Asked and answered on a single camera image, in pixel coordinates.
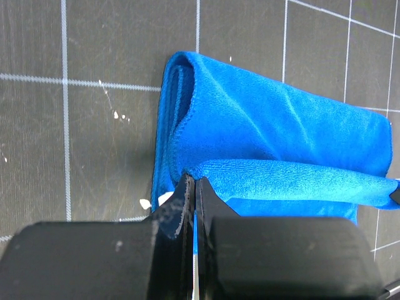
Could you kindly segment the blue towel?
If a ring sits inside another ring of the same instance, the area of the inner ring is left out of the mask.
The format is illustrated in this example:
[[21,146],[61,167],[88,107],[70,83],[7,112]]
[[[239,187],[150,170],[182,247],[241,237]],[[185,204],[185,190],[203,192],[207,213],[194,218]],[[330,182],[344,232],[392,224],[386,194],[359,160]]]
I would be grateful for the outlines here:
[[241,216],[346,218],[397,210],[382,115],[308,93],[195,52],[166,64],[151,200],[183,174],[208,178]]

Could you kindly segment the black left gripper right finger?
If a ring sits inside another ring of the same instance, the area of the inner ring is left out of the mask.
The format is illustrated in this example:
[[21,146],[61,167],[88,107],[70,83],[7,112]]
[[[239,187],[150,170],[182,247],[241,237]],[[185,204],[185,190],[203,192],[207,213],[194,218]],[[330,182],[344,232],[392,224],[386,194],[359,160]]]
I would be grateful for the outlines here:
[[196,181],[195,190],[199,298],[214,299],[219,287],[212,222],[214,218],[236,218],[239,214],[218,197],[208,178]]

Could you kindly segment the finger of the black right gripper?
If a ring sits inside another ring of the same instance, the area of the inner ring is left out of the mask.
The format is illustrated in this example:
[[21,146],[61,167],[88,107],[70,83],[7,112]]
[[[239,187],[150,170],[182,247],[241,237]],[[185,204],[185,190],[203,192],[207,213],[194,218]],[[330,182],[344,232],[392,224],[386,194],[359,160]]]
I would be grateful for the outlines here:
[[391,198],[392,201],[394,201],[396,204],[400,204],[400,188],[398,187],[395,191],[393,191],[389,197]]

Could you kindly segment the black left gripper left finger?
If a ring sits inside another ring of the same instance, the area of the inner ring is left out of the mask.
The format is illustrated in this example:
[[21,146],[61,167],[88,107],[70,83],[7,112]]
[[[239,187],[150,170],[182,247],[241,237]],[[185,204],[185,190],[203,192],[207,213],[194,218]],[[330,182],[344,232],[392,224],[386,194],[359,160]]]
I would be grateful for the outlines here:
[[183,174],[151,221],[148,299],[191,299],[193,291],[194,179]]

